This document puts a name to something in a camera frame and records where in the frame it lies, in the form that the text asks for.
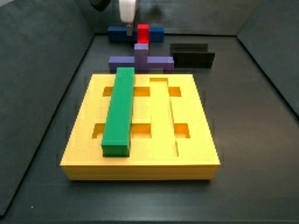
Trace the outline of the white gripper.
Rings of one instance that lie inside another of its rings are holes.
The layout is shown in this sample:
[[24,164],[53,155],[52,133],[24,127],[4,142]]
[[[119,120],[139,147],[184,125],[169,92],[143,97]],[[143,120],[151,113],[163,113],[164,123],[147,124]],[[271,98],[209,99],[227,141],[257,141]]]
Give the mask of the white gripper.
[[136,15],[136,0],[119,0],[119,13],[120,19],[124,23],[128,23],[125,26],[125,35],[133,35],[133,25],[131,24],[135,20]]

